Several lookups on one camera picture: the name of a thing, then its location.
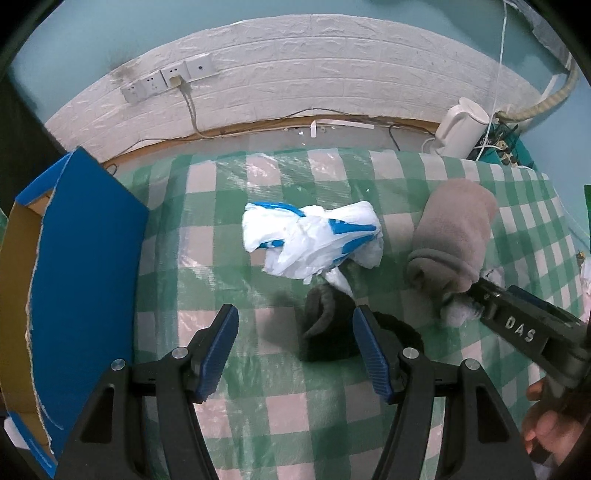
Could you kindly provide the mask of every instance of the human hand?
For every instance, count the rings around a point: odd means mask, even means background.
[[[525,396],[530,401],[538,401],[542,398],[543,389],[544,379],[530,385]],[[521,423],[521,435],[527,452],[531,453],[539,443],[554,455],[558,465],[570,453],[582,431],[583,426],[578,421],[552,410],[544,411],[540,402],[529,409]]]

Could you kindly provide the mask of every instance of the blue gripper pad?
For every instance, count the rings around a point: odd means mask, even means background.
[[[356,308],[353,314],[353,333],[361,352],[365,369],[371,379],[374,391],[388,403],[394,395],[390,384],[388,362],[382,353],[378,341],[369,326],[362,309]]]
[[[232,306],[217,331],[200,368],[197,395],[203,400],[214,393],[222,377],[228,355],[238,334],[238,310]]]

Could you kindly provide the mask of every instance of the white brick wall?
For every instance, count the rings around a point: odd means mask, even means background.
[[[190,135],[177,90],[130,105],[119,87],[202,53],[211,53],[220,71],[191,84],[202,130],[312,106],[438,122],[461,96],[490,110],[498,68],[458,41],[406,24],[346,15],[258,18],[196,32],[125,63],[64,105],[46,127],[68,150],[82,145],[100,161],[142,139]],[[499,107],[530,106],[539,96],[503,68]]]

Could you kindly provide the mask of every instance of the plug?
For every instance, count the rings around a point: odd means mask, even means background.
[[[180,87],[183,84],[183,77],[181,77],[180,75],[175,75],[174,77],[170,77],[168,80],[168,84],[172,88]]]

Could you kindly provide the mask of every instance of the flexible hose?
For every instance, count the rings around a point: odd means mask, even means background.
[[[546,100],[542,100],[540,103],[532,107],[526,108],[521,112],[507,113],[504,111],[499,111],[495,114],[495,117],[505,122],[506,124],[516,124],[524,120],[533,118],[541,113],[547,112],[548,110],[554,108],[556,105],[564,102],[568,98],[570,92],[573,91],[574,86],[577,84],[578,79],[579,69],[574,60],[571,60],[569,77],[566,79],[564,86],[558,92],[553,93]]]

